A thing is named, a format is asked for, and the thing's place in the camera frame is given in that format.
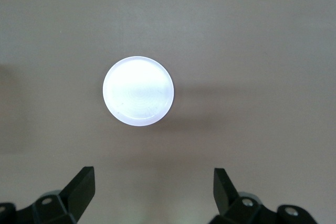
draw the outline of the white plastic cap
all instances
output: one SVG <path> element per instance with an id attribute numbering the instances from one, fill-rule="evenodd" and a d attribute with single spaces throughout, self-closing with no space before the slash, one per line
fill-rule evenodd
<path id="1" fill-rule="evenodd" d="M 155 60 L 133 56 L 118 61 L 103 83 L 109 111 L 121 122 L 146 126 L 163 118 L 174 99 L 169 73 Z"/>

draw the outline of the screw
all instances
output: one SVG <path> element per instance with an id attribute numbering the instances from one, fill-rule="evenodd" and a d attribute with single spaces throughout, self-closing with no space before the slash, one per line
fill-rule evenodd
<path id="1" fill-rule="evenodd" d="M 252 200 L 250 200 L 250 199 L 243 199 L 242 202 L 243 202 L 243 204 L 244 204 L 245 206 L 247 206 L 247 207 L 251 207 L 251 206 L 253 206 L 253 202 L 252 202 Z"/>
<path id="2" fill-rule="evenodd" d="M 50 202 L 52 202 L 53 199 L 51 198 L 45 198 L 44 200 L 42 200 L 42 205 L 47 205 L 49 204 Z"/>
<path id="3" fill-rule="evenodd" d="M 292 216 L 299 215 L 299 213 L 292 207 L 286 207 L 285 211 L 286 211 L 286 213 L 288 213 L 289 215 L 292 215 Z"/>

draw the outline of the round white object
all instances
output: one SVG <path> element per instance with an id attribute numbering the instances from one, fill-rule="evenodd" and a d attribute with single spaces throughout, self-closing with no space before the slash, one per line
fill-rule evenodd
<path id="1" fill-rule="evenodd" d="M 158 62 L 133 56 L 118 61 L 108 71 L 103 97 L 118 120 L 146 126 L 167 114 L 174 99 L 174 85 L 167 70 Z"/>

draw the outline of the black bracket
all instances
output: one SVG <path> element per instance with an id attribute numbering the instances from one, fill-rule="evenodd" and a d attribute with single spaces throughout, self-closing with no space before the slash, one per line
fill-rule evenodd
<path id="1" fill-rule="evenodd" d="M 0 224 L 76 224 L 94 195 L 94 169 L 84 167 L 59 194 L 43 196 L 22 210 L 0 203 Z"/>
<path id="2" fill-rule="evenodd" d="M 273 212 L 251 197 L 241 197 L 221 168 L 215 169 L 214 198 L 219 215 L 209 224 L 317 224 L 301 207 L 282 205 Z"/>

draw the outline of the table surface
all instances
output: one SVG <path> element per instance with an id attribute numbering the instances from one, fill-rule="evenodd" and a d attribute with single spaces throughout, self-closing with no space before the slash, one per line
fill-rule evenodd
<path id="1" fill-rule="evenodd" d="M 85 223 L 205 224 L 213 169 L 318 223 L 336 205 L 335 0 L 0 0 L 0 201 L 23 208 L 94 166 Z M 146 56 L 175 98 L 134 127 L 105 106 Z"/>

